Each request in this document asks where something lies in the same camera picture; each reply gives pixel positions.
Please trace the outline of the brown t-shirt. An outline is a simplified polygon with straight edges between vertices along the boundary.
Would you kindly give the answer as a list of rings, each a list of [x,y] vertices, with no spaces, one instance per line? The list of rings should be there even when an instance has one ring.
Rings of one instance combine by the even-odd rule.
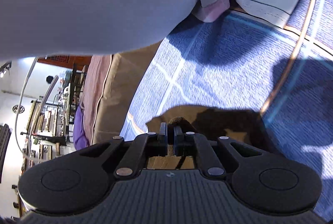
[[[166,155],[150,157],[145,168],[135,178],[152,175],[171,182],[178,179],[187,180],[194,176],[209,182],[226,182],[236,190],[241,199],[250,201],[251,198],[245,193],[241,182],[246,186],[259,187],[268,193],[269,189],[262,184],[263,178],[272,179],[278,172],[290,171],[297,166],[268,149],[262,117],[252,110],[222,110],[203,106],[173,107],[149,121],[148,132],[158,133],[162,122],[167,124],[168,142],[173,142],[172,148],[176,126],[179,126],[183,133],[195,132],[206,136],[226,174],[221,178],[204,177],[195,169],[194,162],[191,169],[158,169],[150,166],[152,159],[166,159]],[[177,160],[184,157],[175,154],[173,156]]]

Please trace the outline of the purple cloth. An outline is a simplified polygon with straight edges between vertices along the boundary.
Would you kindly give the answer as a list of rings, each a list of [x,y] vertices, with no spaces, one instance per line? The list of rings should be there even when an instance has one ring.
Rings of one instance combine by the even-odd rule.
[[[81,150],[90,145],[83,128],[83,110],[81,106],[78,106],[76,109],[73,127],[73,142],[76,150]]]

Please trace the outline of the brown mattress edge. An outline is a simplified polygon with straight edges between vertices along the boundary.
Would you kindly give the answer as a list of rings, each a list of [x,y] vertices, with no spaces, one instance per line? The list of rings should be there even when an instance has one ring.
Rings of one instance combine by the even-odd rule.
[[[112,56],[94,122],[92,144],[120,135],[130,103],[161,42]]]

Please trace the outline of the pink bed cover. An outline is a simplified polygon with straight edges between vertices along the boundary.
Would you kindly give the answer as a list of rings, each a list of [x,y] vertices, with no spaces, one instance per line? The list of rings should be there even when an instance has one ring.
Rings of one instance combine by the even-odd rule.
[[[99,101],[103,95],[106,77],[109,72],[112,55],[93,55],[87,69],[81,107],[83,109],[83,130],[87,145],[93,142],[94,124]]]

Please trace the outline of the blue checked bed sheet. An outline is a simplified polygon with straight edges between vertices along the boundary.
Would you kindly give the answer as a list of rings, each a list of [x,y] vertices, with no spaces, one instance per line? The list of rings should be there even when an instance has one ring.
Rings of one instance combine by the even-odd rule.
[[[310,1],[299,0],[283,29],[236,11],[213,23],[189,16],[158,48],[121,135],[133,140],[150,130],[154,117],[183,116],[186,107],[257,112],[299,47],[262,118],[280,153],[320,175],[323,189],[315,211],[331,221],[332,0],[316,0],[307,35],[298,45]]]

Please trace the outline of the red wooden door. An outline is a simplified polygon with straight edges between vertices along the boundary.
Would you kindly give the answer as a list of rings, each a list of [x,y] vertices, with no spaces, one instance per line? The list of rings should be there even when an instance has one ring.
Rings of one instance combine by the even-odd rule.
[[[88,66],[91,62],[91,58],[92,56],[54,55],[39,57],[37,62],[57,67],[73,68],[74,65],[78,67]]]

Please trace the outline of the wooden wall shelves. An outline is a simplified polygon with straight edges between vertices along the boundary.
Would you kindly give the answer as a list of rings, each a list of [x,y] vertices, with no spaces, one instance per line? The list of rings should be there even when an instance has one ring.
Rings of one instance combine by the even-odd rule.
[[[75,151],[74,118],[83,91],[85,74],[71,72],[69,78],[51,78],[44,96],[32,101],[22,156],[29,165]]]

